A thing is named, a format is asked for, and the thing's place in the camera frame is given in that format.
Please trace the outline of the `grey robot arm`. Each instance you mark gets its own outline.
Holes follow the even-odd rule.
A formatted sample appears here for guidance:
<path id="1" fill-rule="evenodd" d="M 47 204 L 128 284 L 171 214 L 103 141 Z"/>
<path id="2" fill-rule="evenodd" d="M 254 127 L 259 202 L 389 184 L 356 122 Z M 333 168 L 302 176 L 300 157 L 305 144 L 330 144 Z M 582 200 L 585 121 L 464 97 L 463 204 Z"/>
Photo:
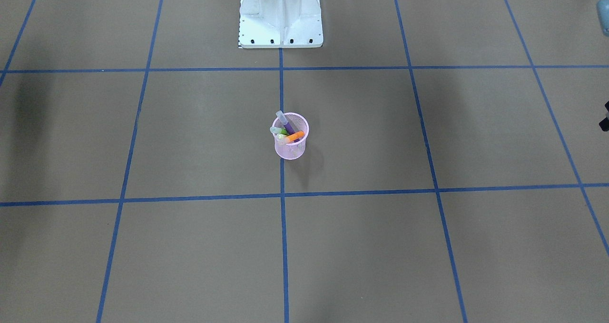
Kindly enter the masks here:
<path id="1" fill-rule="evenodd" d="M 598 0 L 596 4 L 597 16 L 601 31 L 605 37 L 609 36 L 609 0 Z M 606 117 L 599 122 L 602 131 L 609 130 L 609 102 L 605 103 Z"/>

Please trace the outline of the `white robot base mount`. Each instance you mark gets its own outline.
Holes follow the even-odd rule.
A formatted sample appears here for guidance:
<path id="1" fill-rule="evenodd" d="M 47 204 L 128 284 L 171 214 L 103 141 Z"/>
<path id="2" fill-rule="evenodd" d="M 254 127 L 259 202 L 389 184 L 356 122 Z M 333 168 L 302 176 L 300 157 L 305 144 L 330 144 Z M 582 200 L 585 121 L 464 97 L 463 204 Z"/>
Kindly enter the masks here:
<path id="1" fill-rule="evenodd" d="M 240 0 L 238 46 L 304 49 L 324 44 L 321 0 Z"/>

